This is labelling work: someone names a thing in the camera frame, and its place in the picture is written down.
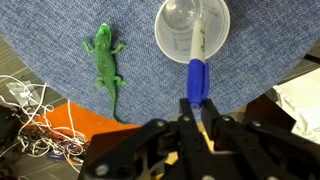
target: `screw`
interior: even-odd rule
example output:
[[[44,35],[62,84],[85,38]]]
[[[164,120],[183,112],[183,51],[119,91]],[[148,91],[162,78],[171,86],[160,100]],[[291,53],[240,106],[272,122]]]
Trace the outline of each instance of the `screw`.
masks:
[[[183,117],[183,120],[190,121],[190,118],[188,116]]]
[[[157,122],[157,125],[161,127],[161,126],[164,125],[164,123],[163,123],[162,121],[158,121],[158,122]]]
[[[107,174],[109,167],[106,164],[102,164],[96,168],[97,176],[104,176]]]
[[[228,117],[228,116],[223,116],[222,119],[225,121],[230,121],[230,117]]]
[[[211,175],[204,175],[204,176],[202,177],[202,180],[215,180],[215,178],[212,177]]]
[[[257,127],[261,126],[261,123],[259,121],[252,121],[252,124],[257,126]]]
[[[269,176],[269,177],[267,178],[267,180],[279,180],[279,178],[274,177],[274,176]]]

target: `clear plastic cup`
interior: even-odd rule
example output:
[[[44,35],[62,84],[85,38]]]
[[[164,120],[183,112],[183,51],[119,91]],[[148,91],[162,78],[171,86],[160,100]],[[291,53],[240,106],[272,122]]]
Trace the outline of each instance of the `clear plastic cup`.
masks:
[[[206,51],[208,59],[214,55],[225,42],[230,28],[230,15],[227,5],[223,0],[199,0],[201,15],[205,25]],[[189,63],[192,40],[192,28],[172,28],[166,22],[163,9],[168,1],[160,7],[155,21],[155,36],[161,51],[170,59]]]

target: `lizard tail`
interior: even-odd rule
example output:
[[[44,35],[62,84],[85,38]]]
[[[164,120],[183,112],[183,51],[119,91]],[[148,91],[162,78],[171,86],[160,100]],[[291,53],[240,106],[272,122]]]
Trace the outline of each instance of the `lizard tail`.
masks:
[[[116,112],[116,107],[117,107],[117,96],[116,96],[117,93],[113,93],[112,94],[112,116],[113,118],[121,123],[121,124],[129,124],[128,122],[126,121],[123,121],[122,119],[120,119],[118,116],[117,116],[117,112]]]

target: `marker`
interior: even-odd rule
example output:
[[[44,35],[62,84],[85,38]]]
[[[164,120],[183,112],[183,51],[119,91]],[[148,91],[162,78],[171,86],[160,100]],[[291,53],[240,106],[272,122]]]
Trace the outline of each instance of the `marker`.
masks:
[[[194,22],[188,65],[187,97],[191,107],[200,109],[208,92],[209,65],[205,59],[205,31],[202,19],[198,19]]]

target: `green lizard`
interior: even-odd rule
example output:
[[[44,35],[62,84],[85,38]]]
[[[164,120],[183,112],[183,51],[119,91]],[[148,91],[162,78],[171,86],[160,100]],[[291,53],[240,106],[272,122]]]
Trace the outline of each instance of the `green lizard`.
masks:
[[[88,53],[95,55],[95,66],[99,72],[99,77],[96,78],[96,85],[99,87],[105,86],[108,89],[112,101],[113,118],[120,123],[126,123],[117,117],[116,106],[117,87],[125,86],[127,83],[116,75],[116,64],[113,58],[113,55],[120,52],[125,45],[120,43],[116,49],[111,49],[111,32],[107,24],[100,26],[94,38],[93,49],[89,47],[87,41],[82,41],[81,44]]]

